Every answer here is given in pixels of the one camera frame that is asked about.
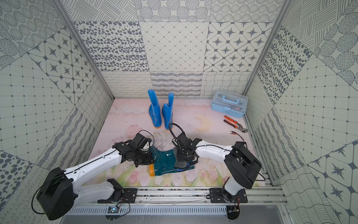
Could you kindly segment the grey blue microfibre cloth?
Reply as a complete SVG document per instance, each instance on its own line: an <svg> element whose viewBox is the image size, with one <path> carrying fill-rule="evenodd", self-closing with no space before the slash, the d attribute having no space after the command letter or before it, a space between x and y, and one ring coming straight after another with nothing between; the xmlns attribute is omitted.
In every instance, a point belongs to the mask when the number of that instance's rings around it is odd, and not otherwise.
<svg viewBox="0 0 358 224"><path fill-rule="evenodd" d="M176 168L177 172L184 172L184 171L191 170L191 169L195 168L195 166L190 165L188 161L179 161L177 148L173 149L173 153L174 153L174 157L176 160L174 167Z"/></svg>

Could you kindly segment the green rubber boot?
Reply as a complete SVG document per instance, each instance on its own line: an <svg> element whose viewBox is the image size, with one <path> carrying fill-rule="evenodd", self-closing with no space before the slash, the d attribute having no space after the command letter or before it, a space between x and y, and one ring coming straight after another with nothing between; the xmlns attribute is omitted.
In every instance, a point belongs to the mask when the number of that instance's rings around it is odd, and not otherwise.
<svg viewBox="0 0 358 224"><path fill-rule="evenodd" d="M169 173L179 173L174 167L176 160L173 149L168 151L159 151L155 146L150 147L149 150L152 153L152 158L154 160L154 163L149 165L150 177L161 176Z"/></svg>

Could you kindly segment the blue rubber boot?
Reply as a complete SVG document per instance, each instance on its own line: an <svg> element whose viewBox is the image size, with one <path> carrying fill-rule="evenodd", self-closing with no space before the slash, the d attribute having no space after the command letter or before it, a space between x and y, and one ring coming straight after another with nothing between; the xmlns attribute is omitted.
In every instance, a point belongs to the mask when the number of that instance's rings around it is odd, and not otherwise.
<svg viewBox="0 0 358 224"><path fill-rule="evenodd" d="M156 93L153 89L148 90L148 95L149 95L149 98L151 101L151 104L149 107L149 115L151 117L154 127L160 128L161 124L162 124L162 120L161 120L161 112L160 112L158 98L157 98Z"/></svg>
<svg viewBox="0 0 358 224"><path fill-rule="evenodd" d="M162 115L164 118L166 130L169 130L169 124L172 123L173 102L174 102L174 94L170 92L168 95L168 103L164 103L162 107Z"/></svg>

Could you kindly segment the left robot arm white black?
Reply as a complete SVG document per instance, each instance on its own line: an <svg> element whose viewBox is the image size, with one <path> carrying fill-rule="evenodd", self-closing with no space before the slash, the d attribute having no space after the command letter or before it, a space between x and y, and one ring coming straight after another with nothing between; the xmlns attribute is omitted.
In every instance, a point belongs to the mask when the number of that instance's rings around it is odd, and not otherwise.
<svg viewBox="0 0 358 224"><path fill-rule="evenodd" d="M137 133L132 140L115 143L110 149L82 164L62 170L55 168L46 177L43 185L36 191L33 200L37 200L43 214L51 221L64 216L72 208L82 204L124 202L126 196L122 185L114 178L84 186L83 184L125 161L131 161L136 167L154 163L150 147L154 146L153 136L149 138Z"/></svg>

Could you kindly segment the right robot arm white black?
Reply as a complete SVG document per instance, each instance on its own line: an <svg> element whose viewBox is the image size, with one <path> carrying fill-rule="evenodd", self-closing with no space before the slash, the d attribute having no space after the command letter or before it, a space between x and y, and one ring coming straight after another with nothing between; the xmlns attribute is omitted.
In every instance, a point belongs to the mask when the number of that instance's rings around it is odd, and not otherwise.
<svg viewBox="0 0 358 224"><path fill-rule="evenodd" d="M262 164L247 149L244 141L237 141L232 146L222 146L200 138L191 140L175 123L169 124L169 131L173 136L172 143L177 149L179 161L194 165L199 158L209 158L226 165L231 177L224 183L222 194L227 201L232 202L242 189L251 189L260 175Z"/></svg>

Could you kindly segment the light blue plastic toolbox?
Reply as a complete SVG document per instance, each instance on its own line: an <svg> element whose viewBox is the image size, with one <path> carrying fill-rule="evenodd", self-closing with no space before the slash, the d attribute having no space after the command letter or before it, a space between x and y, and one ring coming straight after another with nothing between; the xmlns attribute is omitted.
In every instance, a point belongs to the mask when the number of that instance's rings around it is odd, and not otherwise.
<svg viewBox="0 0 358 224"><path fill-rule="evenodd" d="M247 111L248 100L247 96L218 89L212 99L211 109L225 115L242 118Z"/></svg>

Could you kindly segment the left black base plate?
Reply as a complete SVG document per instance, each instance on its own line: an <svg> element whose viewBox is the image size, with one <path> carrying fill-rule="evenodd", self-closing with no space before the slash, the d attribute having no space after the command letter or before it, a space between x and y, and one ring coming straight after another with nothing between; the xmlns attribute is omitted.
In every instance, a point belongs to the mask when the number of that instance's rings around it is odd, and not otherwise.
<svg viewBox="0 0 358 224"><path fill-rule="evenodd" d="M137 192L137 188L115 188L114 192L110 195L108 199L98 200L97 203L118 203L122 201L135 203Z"/></svg>

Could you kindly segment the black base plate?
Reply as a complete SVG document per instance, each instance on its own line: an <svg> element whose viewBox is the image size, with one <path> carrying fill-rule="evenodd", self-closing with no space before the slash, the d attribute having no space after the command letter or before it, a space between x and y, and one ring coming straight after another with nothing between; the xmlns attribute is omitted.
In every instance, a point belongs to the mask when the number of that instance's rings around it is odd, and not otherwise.
<svg viewBox="0 0 358 224"><path fill-rule="evenodd" d="M245 189L238 191L236 195L231 195L224 188L210 188L209 194L206 196L211 203L247 203L247 194Z"/></svg>
<svg viewBox="0 0 358 224"><path fill-rule="evenodd" d="M97 203L118 203L122 201L135 203L137 192L137 188L115 188L114 192L110 195L108 199L98 200Z"/></svg>

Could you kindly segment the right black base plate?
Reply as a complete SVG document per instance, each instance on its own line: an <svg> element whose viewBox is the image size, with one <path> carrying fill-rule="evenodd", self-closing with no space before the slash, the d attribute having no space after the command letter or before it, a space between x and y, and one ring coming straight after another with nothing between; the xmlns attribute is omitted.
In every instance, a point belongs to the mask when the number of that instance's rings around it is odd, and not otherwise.
<svg viewBox="0 0 358 224"><path fill-rule="evenodd" d="M247 194L245 189L238 191L236 195L231 195L224 188L210 188L209 194L206 196L211 203L247 203Z"/></svg>

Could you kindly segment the orange handled pliers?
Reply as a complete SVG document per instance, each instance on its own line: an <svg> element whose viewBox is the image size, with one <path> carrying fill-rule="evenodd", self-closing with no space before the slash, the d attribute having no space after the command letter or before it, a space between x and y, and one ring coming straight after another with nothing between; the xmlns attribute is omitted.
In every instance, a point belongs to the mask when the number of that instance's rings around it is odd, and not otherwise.
<svg viewBox="0 0 358 224"><path fill-rule="evenodd" d="M236 120L228 117L227 115L224 116L224 120L225 123L229 124L230 126L232 126L235 129L240 130L242 133L247 133L248 129L244 128L241 124L239 124Z"/></svg>

